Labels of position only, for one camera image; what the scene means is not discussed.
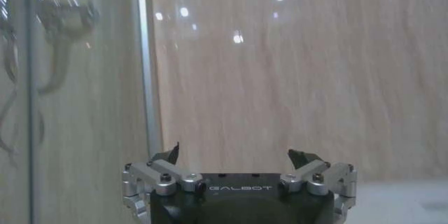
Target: bolt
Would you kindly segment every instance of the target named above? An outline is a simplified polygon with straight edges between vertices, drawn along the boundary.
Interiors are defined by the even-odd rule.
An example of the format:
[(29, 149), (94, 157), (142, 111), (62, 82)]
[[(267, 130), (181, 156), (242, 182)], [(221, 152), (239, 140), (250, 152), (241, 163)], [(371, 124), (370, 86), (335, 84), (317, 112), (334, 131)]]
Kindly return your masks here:
[(314, 181), (319, 182), (319, 183), (325, 182), (325, 176), (321, 173), (315, 173), (314, 174)]
[(197, 177), (198, 177), (198, 174), (197, 174), (197, 173), (193, 173), (193, 174), (190, 174), (190, 175), (187, 176), (189, 179), (194, 179), (194, 178), (197, 178)]
[(161, 182), (170, 182), (171, 181), (171, 175), (169, 173), (165, 173), (161, 175)]
[(286, 176), (287, 178), (293, 178), (293, 179), (298, 178), (295, 174), (287, 174)]

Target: metal frame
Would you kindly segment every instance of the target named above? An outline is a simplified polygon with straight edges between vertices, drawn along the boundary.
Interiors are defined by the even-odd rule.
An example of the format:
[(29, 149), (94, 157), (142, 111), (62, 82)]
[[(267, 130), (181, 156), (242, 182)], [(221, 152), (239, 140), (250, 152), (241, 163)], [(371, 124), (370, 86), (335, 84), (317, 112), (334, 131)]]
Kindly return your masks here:
[(155, 46), (155, 29), (151, 0), (138, 0), (139, 32), (142, 40), (143, 83), (146, 96), (146, 118), (149, 154), (153, 157), (163, 151), (163, 134), (161, 123), (161, 102), (158, 82), (158, 60)]

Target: beige wall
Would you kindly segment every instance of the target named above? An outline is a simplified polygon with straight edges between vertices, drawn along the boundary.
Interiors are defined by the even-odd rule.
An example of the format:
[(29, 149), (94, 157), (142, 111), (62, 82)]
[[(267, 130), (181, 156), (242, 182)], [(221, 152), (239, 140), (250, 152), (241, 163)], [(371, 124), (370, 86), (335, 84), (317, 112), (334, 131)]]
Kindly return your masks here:
[[(38, 223), (133, 223), (122, 199), (125, 164), (145, 161), (147, 136), (137, 0), (93, 1), (99, 23), (73, 44), (67, 79), (39, 96), (46, 136), (37, 148)], [(35, 22), (37, 85), (53, 47)]]
[(354, 163), (362, 180), (448, 175), (446, 0), (154, 0), (154, 11), (165, 143), (181, 141), (185, 166), (282, 172), (297, 148)]

